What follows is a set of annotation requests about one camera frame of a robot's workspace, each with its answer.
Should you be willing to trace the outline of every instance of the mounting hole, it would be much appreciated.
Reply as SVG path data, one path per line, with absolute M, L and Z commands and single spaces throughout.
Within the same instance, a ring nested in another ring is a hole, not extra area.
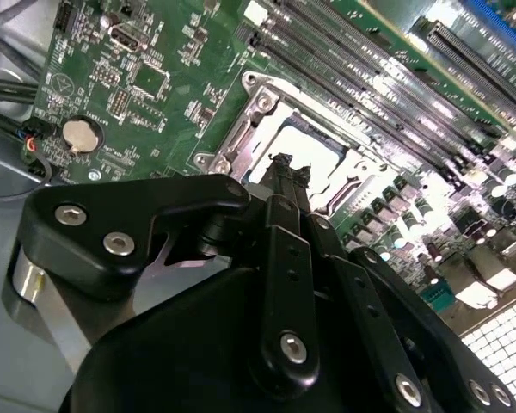
M 298 277 L 298 274 L 296 274 L 296 271 L 289 269 L 289 271 L 286 274 L 288 275 L 289 280 L 291 280 L 293 282 L 297 282 L 300 280 L 300 277 Z
M 289 252 L 291 253 L 292 256 L 299 256 L 300 255 L 300 252 L 296 248 L 294 248 L 292 246 L 289 247 Z
M 361 288 L 365 288 L 366 285 L 365 285 L 365 282 L 363 282 L 363 280 L 361 280 L 359 277 L 355 277 L 355 283 L 360 286 Z
M 373 318 L 380 317 L 380 314 L 378 313 L 377 309 L 375 307 L 373 307 L 372 305 L 368 305 L 367 310 L 369 311 L 369 314 L 371 314 L 371 317 L 373 317 Z

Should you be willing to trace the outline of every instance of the screw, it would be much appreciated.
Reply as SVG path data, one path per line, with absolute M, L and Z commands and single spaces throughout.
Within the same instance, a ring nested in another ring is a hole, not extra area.
M 373 264 L 376 264 L 376 263 L 377 263 L 377 257 L 375 257 L 375 256 L 371 253 L 371 251 L 368 251 L 368 250 L 366 250 L 366 251 L 365 251 L 365 258 L 366 258 L 367 260 L 369 260 L 370 262 L 372 262 Z
M 267 112 L 273 108 L 272 98 L 268 95 L 260 95 L 256 100 L 256 106 L 258 106 L 262 112 Z
M 103 246 L 115 256 L 129 256 L 136 248 L 134 240 L 124 232 L 111 232 L 103 238 Z
M 214 167 L 214 170 L 217 174 L 224 174 L 228 175 L 231 171 L 231 163 L 225 158 L 220 159 L 216 162 L 216 166 Z
M 302 340 L 291 333 L 284 334 L 281 337 L 281 350 L 286 358 L 294 364 L 302 364 L 308 357 L 308 350 Z
M 256 77 L 255 75 L 248 75 L 247 76 L 247 84 L 252 86 L 253 84 L 256 84 Z
M 491 400 L 489 399 L 489 395 L 486 393 L 483 388 L 478 385 L 474 380 L 469 381 L 468 386 L 472 390 L 472 394 L 476 396 L 480 402 L 485 404 L 486 406 L 491 405 Z
M 88 172 L 88 179 L 91 181 L 99 181 L 101 179 L 101 172 L 99 170 L 90 170 Z
M 86 212 L 74 205 L 63 205 L 55 210 L 55 219 L 63 225 L 79 226 L 86 222 Z
M 327 230 L 328 228 L 330 228 L 330 225 L 329 223 L 321 218 L 321 217 L 317 217 L 317 223 L 319 224 L 319 226 L 321 226 L 324 230 Z
M 491 390 L 493 390 L 493 393 L 495 393 L 495 397 L 506 407 L 510 407 L 512 405 L 510 397 L 498 385 L 492 384 Z
M 411 404 L 413 407 L 421 406 L 421 391 L 407 376 L 398 374 L 396 376 L 396 387 L 407 403 Z

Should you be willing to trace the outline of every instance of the integrated circuit chip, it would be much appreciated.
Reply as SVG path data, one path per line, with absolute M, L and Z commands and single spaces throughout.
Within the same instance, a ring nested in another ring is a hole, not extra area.
M 159 99 L 168 84 L 169 74 L 150 65 L 141 65 L 133 79 L 134 88 L 151 99 Z

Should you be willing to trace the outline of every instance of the perforated metal panel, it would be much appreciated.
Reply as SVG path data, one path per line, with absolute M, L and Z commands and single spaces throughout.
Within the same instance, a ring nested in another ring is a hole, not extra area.
M 516 304 L 463 338 L 516 397 Z

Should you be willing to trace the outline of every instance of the electrolytic capacitor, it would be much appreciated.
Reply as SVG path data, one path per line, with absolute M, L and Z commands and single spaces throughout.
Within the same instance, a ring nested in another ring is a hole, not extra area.
M 492 238 L 497 234 L 497 230 L 490 223 L 484 225 L 482 231 L 488 238 Z
M 486 188 L 488 194 L 494 198 L 499 198 L 507 192 L 507 187 L 494 178 L 487 180 L 483 186 Z
M 414 237 L 419 236 L 422 233 L 422 225 L 419 224 L 412 213 L 406 213 L 403 215 L 403 222 Z
M 439 283 L 439 275 L 436 273 L 436 270 L 430 267 L 429 265 L 425 265 L 423 267 L 424 270 L 424 278 L 427 279 L 428 284 L 434 286 Z
M 386 248 L 385 245 L 380 244 L 380 245 L 376 245 L 373 248 L 376 251 L 376 253 L 379 254 L 380 257 L 384 261 L 388 261 L 392 257 L 391 253 L 388 251 L 388 248 Z
M 485 243 L 485 237 L 483 236 L 483 233 L 481 231 L 474 232 L 470 235 L 470 238 L 474 240 L 476 245 L 482 245 L 483 243 Z
M 516 172 L 510 170 L 509 168 L 501 168 L 499 172 L 497 172 L 497 176 L 507 185 L 511 187 L 512 185 L 516 185 Z
M 436 212 L 432 209 L 430 205 L 425 200 L 418 200 L 416 203 L 416 208 L 419 210 L 419 213 L 421 213 L 422 218 L 426 222 L 434 221 L 436 218 Z
M 489 206 L 500 217 L 508 221 L 516 220 L 516 204 L 514 204 L 514 202 L 508 198 L 499 198 L 498 200 L 492 202 Z
M 397 229 L 396 226 L 392 227 L 392 229 L 390 230 L 390 241 L 392 242 L 394 248 L 398 249 L 403 248 L 407 243 L 402 233 Z
M 434 243 L 427 243 L 428 254 L 432 257 L 434 262 L 440 262 L 443 259 L 439 248 Z

